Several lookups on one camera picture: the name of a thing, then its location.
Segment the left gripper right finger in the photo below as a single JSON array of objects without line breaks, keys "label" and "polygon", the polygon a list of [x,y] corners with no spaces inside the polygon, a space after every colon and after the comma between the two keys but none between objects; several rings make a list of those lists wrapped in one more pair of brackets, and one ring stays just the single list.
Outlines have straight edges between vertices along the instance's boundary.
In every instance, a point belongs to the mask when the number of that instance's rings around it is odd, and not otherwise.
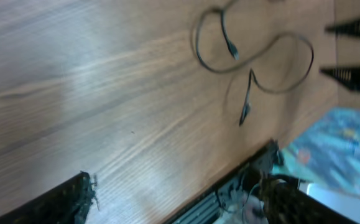
[{"label": "left gripper right finger", "polygon": [[336,224],[354,223],[300,191],[293,183],[277,177],[260,180],[259,197],[269,223]]}]

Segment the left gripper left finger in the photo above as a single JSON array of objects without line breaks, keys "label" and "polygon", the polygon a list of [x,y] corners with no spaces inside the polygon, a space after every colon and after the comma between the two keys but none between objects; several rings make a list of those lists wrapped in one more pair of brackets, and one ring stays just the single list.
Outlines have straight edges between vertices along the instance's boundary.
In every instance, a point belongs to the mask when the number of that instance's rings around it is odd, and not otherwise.
[{"label": "left gripper left finger", "polygon": [[97,176],[79,172],[62,184],[0,216],[0,224],[85,224],[99,204]]}]

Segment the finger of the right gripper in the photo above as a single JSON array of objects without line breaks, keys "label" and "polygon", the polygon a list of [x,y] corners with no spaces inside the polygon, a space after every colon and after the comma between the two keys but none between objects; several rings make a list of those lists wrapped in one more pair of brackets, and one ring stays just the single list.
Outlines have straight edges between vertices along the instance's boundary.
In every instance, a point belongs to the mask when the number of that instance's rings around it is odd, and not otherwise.
[{"label": "finger of the right gripper", "polygon": [[335,35],[348,35],[360,38],[360,18],[340,24],[328,25],[325,27],[325,31]]},{"label": "finger of the right gripper", "polygon": [[360,92],[360,66],[320,67],[320,73],[336,80],[349,91]]}]

